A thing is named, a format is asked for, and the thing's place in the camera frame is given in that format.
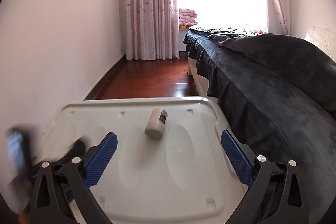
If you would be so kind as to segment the white plastic storage box lid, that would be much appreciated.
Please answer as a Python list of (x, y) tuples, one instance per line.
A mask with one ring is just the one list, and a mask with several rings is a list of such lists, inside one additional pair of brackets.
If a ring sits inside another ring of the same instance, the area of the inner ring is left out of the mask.
[[(167, 111), (161, 139), (145, 135), (154, 109)], [(107, 133), (118, 145), (91, 188), (113, 223), (225, 223), (247, 191), (221, 145), (229, 128), (221, 108), (203, 97), (72, 102), (49, 122), (39, 159), (57, 159), (85, 137)]]

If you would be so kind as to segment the folded pink quilt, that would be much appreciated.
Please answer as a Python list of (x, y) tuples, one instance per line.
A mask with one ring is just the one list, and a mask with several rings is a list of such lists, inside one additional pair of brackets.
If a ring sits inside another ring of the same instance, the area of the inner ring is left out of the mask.
[(191, 9), (179, 9), (179, 28), (187, 29), (197, 25), (197, 13)]

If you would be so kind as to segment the white bed headboard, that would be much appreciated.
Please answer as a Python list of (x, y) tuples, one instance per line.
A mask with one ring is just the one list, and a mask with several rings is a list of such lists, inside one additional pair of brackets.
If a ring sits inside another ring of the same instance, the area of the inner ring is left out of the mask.
[(336, 33), (334, 31), (309, 26), (305, 40), (314, 44), (332, 60), (336, 61)]

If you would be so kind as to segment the bed with dark blanket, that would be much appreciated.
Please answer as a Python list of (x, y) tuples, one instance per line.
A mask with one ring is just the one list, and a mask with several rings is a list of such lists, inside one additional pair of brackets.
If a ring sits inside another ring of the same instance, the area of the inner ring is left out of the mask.
[(299, 167), (310, 223), (335, 223), (335, 62), (304, 39), (189, 30), (207, 95), (239, 142)]

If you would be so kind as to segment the pink patterned curtain left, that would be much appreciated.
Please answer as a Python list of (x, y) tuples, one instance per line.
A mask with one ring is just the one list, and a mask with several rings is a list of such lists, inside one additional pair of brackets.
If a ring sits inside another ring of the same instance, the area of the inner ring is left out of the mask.
[(143, 61), (177, 58), (177, 0), (125, 1), (126, 58)]

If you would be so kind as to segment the beige cylindrical bottle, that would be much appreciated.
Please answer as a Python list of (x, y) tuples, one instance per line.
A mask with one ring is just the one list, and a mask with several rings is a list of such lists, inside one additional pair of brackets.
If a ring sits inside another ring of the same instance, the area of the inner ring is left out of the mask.
[(165, 133), (167, 111), (163, 108), (154, 109), (145, 128), (145, 135), (153, 139), (161, 139)]

